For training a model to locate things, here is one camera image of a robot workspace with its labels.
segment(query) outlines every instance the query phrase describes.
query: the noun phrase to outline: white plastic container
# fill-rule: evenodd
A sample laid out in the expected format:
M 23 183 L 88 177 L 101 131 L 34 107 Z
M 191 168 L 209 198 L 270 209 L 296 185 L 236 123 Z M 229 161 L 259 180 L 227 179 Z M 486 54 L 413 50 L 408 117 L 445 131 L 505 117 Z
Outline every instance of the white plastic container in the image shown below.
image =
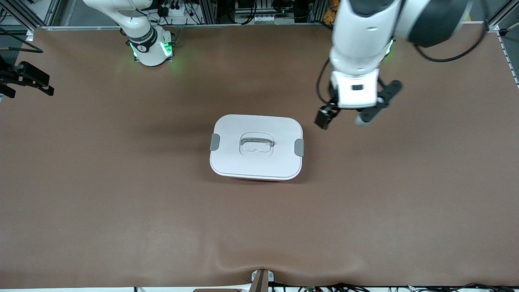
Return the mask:
M 301 171 L 303 129 L 294 119 L 226 115 L 214 126 L 211 168 L 226 177 L 283 181 Z

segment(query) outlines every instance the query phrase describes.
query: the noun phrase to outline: black cable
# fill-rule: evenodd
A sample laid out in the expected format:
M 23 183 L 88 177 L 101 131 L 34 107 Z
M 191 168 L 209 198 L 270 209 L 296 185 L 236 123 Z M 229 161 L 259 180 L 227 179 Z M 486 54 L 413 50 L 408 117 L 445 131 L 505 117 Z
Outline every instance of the black cable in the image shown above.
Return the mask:
M 486 6 L 486 3 L 483 0 L 481 0 L 481 2 L 483 5 L 483 9 L 485 10 L 485 19 L 488 19 L 488 17 L 489 17 L 488 7 Z M 486 35 L 487 35 L 487 30 L 486 30 L 486 24 L 485 24 L 485 25 L 483 25 L 483 28 L 481 29 L 480 37 L 477 39 L 477 41 L 474 43 L 474 45 L 472 45 L 468 50 L 464 51 L 463 53 L 461 53 L 457 56 L 454 56 L 452 58 L 446 58 L 446 59 L 432 58 L 432 57 L 428 56 L 427 54 L 425 54 L 425 52 L 420 48 L 420 46 L 413 45 L 413 47 L 420 54 L 420 56 L 424 57 L 428 61 L 437 62 L 437 63 L 446 63 L 446 62 L 451 62 L 451 61 L 461 59 L 461 58 L 465 57 L 466 55 L 468 55 L 470 52 L 474 51 L 481 44 L 481 42 L 486 37 Z
M 4 22 L 5 18 L 7 17 L 7 10 L 4 10 L 3 8 L 0 8 L 0 18 L 2 18 L 2 20 L 0 20 L 0 23 Z
M 258 8 L 258 5 L 257 5 L 257 2 L 256 0 L 251 0 L 252 1 L 252 5 L 251 5 L 251 12 L 249 14 L 249 17 L 247 17 L 247 20 L 243 23 L 240 23 L 241 25 L 245 25 L 245 24 L 248 24 L 250 23 L 254 17 L 256 16 L 256 12 L 257 12 L 257 8 Z M 228 0 L 226 5 L 225 5 L 225 13 L 227 14 L 227 18 L 229 19 L 230 22 L 234 23 L 234 24 L 238 24 L 231 16 L 230 16 L 230 12 L 233 10 L 233 7 L 230 7 L 230 4 L 233 2 L 233 0 Z
M 491 290 L 493 292 L 506 292 L 506 289 L 502 289 L 503 286 L 497 288 L 493 286 L 488 286 L 480 283 L 469 283 L 467 285 L 463 285 L 460 287 L 450 288 L 446 286 L 440 286 L 440 287 L 431 287 L 431 286 L 424 286 L 424 287 L 417 287 L 416 292 L 458 292 L 461 289 L 465 288 L 479 288 L 479 289 L 487 289 Z
M 319 73 L 319 77 L 317 77 L 317 82 L 316 82 L 316 92 L 317 92 L 317 97 L 318 97 L 319 100 L 321 100 L 324 104 L 328 104 L 328 102 L 327 102 L 326 100 L 324 100 L 324 98 L 323 98 L 322 95 L 321 95 L 320 85 L 321 85 L 321 79 L 323 78 L 324 71 L 326 70 L 326 67 L 328 66 L 329 63 L 330 63 L 330 59 L 328 58 L 328 59 L 326 60 L 326 62 L 324 63 L 323 68 L 321 69 L 321 73 Z
M 256 3 L 256 0 L 251 0 L 251 1 L 253 3 L 252 6 L 254 7 L 254 12 L 252 12 L 252 7 L 251 7 L 251 14 L 249 15 L 249 18 L 244 23 L 242 23 L 241 25 L 248 24 L 256 16 L 256 11 L 257 11 L 257 8 L 258 8 L 258 4 Z
M 160 22 L 160 18 L 159 18 L 159 19 L 156 19 L 156 18 L 151 17 L 151 13 L 146 14 L 146 13 L 144 13 L 143 11 L 138 10 L 138 9 L 135 9 L 135 11 L 137 11 L 138 13 L 144 15 L 146 18 L 149 17 L 149 18 L 155 20 L 155 21 L 156 21 L 156 24 L 158 24 L 158 23 Z
M 4 32 L 4 33 L 6 33 L 6 34 L 8 34 L 8 35 L 10 35 L 10 36 L 12 36 L 12 37 L 14 37 L 15 39 L 21 41 L 22 43 L 24 43 L 24 44 L 30 46 L 31 48 L 33 48 L 33 50 L 31 50 L 31 49 L 25 49 L 25 48 L 13 48 L 13 47 L 8 47 L 8 49 L 9 49 L 10 51 L 36 52 L 36 53 L 39 53 L 39 54 L 41 54 L 41 53 L 43 52 L 42 49 L 40 49 L 40 48 L 38 48 L 38 47 L 36 47 L 36 46 L 30 44 L 29 42 L 27 42 L 27 41 L 25 41 L 25 40 L 23 40 L 23 39 L 21 39 L 21 38 L 15 36 L 15 35 L 13 35 L 13 34 L 11 34 L 10 32 L 4 30 L 1 26 L 0 26 L 0 30 L 1 30 L 2 32 Z
M 193 14 L 196 16 L 196 19 L 198 21 L 196 21 L 193 16 L 188 12 L 187 14 L 189 14 L 189 17 L 191 17 L 191 19 L 193 19 L 193 21 L 196 23 L 196 24 L 202 24 L 202 21 L 200 20 L 200 18 L 198 17 L 198 14 L 196 13 L 195 11 L 195 8 L 193 7 L 193 2 L 191 2 L 191 0 L 188 0 L 189 1 L 189 5 L 191 6 L 191 11 L 193 11 Z
M 278 3 L 280 2 L 280 0 L 272 0 L 272 8 L 277 11 L 278 13 L 282 13 L 282 14 L 285 14 L 285 13 L 291 13 L 291 12 L 294 12 L 294 8 L 289 8 L 289 9 L 282 9 L 281 8 L 281 4 Z
M 285 287 L 285 288 L 286 287 L 293 287 L 293 288 L 300 287 L 300 286 L 291 286 L 291 285 L 281 284 L 281 283 L 276 283 L 276 282 L 268 282 L 268 285 L 269 285 L 269 287 Z

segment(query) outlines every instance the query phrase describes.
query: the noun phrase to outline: wire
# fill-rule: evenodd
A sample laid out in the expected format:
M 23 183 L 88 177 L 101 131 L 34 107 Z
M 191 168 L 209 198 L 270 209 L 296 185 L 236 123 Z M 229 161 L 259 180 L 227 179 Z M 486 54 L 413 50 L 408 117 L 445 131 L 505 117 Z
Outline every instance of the wire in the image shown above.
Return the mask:
M 151 18 L 151 19 L 153 19 L 153 20 L 155 20 L 155 21 L 160 22 L 160 19 L 156 19 L 156 18 L 151 17 L 151 13 L 146 14 L 146 13 L 144 13 L 143 11 L 138 10 L 138 9 L 135 9 L 135 11 L 137 11 L 138 13 L 144 15 L 146 18 Z
M 488 11 L 488 7 L 486 6 L 486 3 L 484 2 L 484 0 L 481 0 L 481 4 L 483 6 L 483 9 L 485 10 L 485 19 L 488 19 L 489 14 L 490 14 L 490 12 Z M 468 50 L 464 51 L 463 53 L 461 53 L 457 56 L 454 56 L 452 58 L 446 58 L 446 59 L 437 59 L 437 58 L 430 57 L 420 48 L 420 46 L 413 45 L 413 47 L 420 54 L 420 56 L 424 57 L 428 61 L 437 62 L 437 63 L 446 63 L 446 62 L 451 62 L 451 61 L 461 59 L 461 58 L 465 57 L 466 55 L 468 55 L 470 52 L 474 51 L 481 44 L 481 42 L 486 37 L 486 35 L 487 35 L 487 30 L 486 30 L 486 24 L 485 24 L 483 26 L 483 29 L 481 29 L 480 37 L 477 39 L 477 41 L 474 43 L 474 45 L 472 45 L 472 47 L 470 47 Z
M 281 3 L 278 3 L 280 2 L 280 0 L 272 0 L 272 8 L 279 12 L 279 13 L 282 13 L 282 14 L 285 14 L 285 13 L 291 13 L 294 11 L 294 8 L 289 8 L 289 9 L 282 9 L 281 8 Z
M 0 20 L 0 23 L 4 22 L 5 18 L 7 17 L 7 11 L 4 10 L 3 8 L 0 8 L 0 18 L 2 18 Z
M 175 41 L 173 42 L 173 44 L 176 44 L 176 43 L 179 42 L 179 40 L 180 40 L 180 35 L 182 34 L 182 30 L 184 30 L 184 27 L 183 27 L 183 26 L 180 27 L 179 34 L 176 36 Z
M 463 286 L 456 287 L 456 288 L 450 288 L 447 286 L 440 286 L 440 287 L 424 286 L 422 288 L 418 287 L 418 289 L 416 289 L 416 292 L 426 292 L 426 291 L 428 291 L 428 292 L 458 292 L 459 290 L 465 289 L 465 288 L 487 289 L 487 290 L 491 290 L 493 292 L 505 292 L 506 291 L 506 289 L 503 289 L 503 286 L 497 288 L 497 287 L 488 286 L 488 285 L 479 284 L 479 283 L 469 283 L 467 285 L 463 285 Z
M 248 24 L 250 23 L 254 17 L 256 16 L 256 11 L 257 11 L 257 2 L 256 0 L 251 0 L 252 1 L 252 6 L 251 6 L 251 12 L 249 14 L 249 17 L 247 17 L 247 20 L 243 23 L 241 23 L 241 25 L 245 25 L 245 24 Z M 226 14 L 227 14 L 227 18 L 229 19 L 229 21 L 231 21 L 232 23 L 234 24 L 238 24 L 235 20 L 233 20 L 233 18 L 230 16 L 230 12 L 233 10 L 233 8 L 230 7 L 230 4 L 233 2 L 233 0 L 228 0 L 226 5 L 225 5 L 225 10 L 226 10 Z
M 41 54 L 41 53 L 43 52 L 42 49 L 40 49 L 40 48 L 38 48 L 38 47 L 36 47 L 36 46 L 30 44 L 29 42 L 27 42 L 27 41 L 25 41 L 25 40 L 23 40 L 23 39 L 21 39 L 21 38 L 15 36 L 15 35 L 13 35 L 13 34 L 11 34 L 10 32 L 4 30 L 1 26 L 0 26 L 0 30 L 1 30 L 2 32 L 4 32 L 4 33 L 6 33 L 6 34 L 8 34 L 8 35 L 10 35 L 10 36 L 12 36 L 12 37 L 14 37 L 15 39 L 21 41 L 22 43 L 24 43 L 24 44 L 30 46 L 31 48 L 33 48 L 33 50 L 31 50 L 31 49 L 25 49 L 25 48 L 13 48 L 13 47 L 8 47 L 8 48 L 7 48 L 8 50 L 10 50 L 10 51 L 22 51 L 22 52 L 35 52 L 35 53 L 39 53 L 39 54 Z
M 189 5 L 191 6 L 191 11 L 193 12 L 193 14 L 195 14 L 196 19 L 197 19 L 198 21 L 196 21 L 196 20 L 193 18 L 193 16 L 189 13 L 189 11 L 188 11 L 187 14 L 189 14 L 189 17 L 191 17 L 191 19 L 193 19 L 193 21 L 194 21 L 196 24 L 202 24 L 202 21 L 201 21 L 200 18 L 198 17 L 198 13 L 196 13 L 195 8 L 193 7 L 193 2 L 191 2 L 191 0 L 188 0 L 188 1 L 189 1 Z
M 330 63 L 330 59 L 328 58 L 326 60 L 326 62 L 324 63 L 323 65 L 323 68 L 321 69 L 321 73 L 319 73 L 319 77 L 317 77 L 317 82 L 316 82 L 316 92 L 317 92 L 317 97 L 319 98 L 319 100 L 321 100 L 324 104 L 328 104 L 326 100 L 324 100 L 324 98 L 322 97 L 321 95 L 321 89 L 320 89 L 320 85 L 321 85 L 321 79 L 323 78 L 323 74 L 324 74 L 324 70 L 326 70 L 326 67 L 328 66 L 328 64 Z

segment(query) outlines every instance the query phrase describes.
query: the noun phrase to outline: robotic arm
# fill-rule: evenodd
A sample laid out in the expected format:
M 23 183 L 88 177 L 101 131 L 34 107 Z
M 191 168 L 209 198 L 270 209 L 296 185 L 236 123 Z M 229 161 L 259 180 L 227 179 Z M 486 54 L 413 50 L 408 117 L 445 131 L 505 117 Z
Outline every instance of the robotic arm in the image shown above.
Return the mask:
M 119 24 L 130 40 L 135 57 L 146 66 L 157 66 L 173 54 L 171 32 L 152 25 L 145 16 L 131 16 L 136 9 L 151 6 L 153 0 L 84 0 Z
M 330 101 L 318 111 L 316 124 L 327 129 L 341 109 L 359 112 L 356 124 L 368 125 L 402 87 L 384 85 L 378 66 L 394 36 L 430 47 L 461 27 L 473 0 L 341 0 L 333 30 Z M 378 92 L 378 85 L 383 90 Z

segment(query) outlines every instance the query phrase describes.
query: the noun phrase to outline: black bracket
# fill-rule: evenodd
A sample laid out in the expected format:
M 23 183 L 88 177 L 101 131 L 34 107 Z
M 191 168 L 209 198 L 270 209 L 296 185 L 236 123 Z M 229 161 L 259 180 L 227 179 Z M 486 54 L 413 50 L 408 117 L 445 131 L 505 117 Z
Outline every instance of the black bracket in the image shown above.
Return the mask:
M 383 89 L 382 91 L 378 92 L 377 104 L 370 108 L 357 109 L 359 112 L 359 117 L 364 123 L 371 122 L 382 109 L 387 108 L 393 97 L 395 97 L 395 95 L 397 95 L 397 93 L 402 89 L 402 83 L 398 80 L 393 80 L 388 85 L 385 85 L 380 80 L 379 83 L 382 85 Z M 317 124 L 323 130 L 328 129 L 330 122 L 341 111 L 341 109 L 337 106 L 338 91 L 333 88 L 331 82 L 328 85 L 328 93 L 330 95 L 330 101 L 317 111 L 317 116 L 315 119 L 315 124 Z
M 49 86 L 50 76 L 36 66 L 22 61 L 12 66 L 0 56 L 0 94 L 14 98 L 16 90 L 7 84 L 30 86 L 39 89 L 49 96 L 54 95 L 54 88 Z
M 369 123 L 382 110 L 389 106 L 389 102 L 402 89 L 402 83 L 398 80 L 393 80 L 390 84 L 385 85 L 383 90 L 378 93 L 378 102 L 374 107 L 358 109 L 360 119 Z

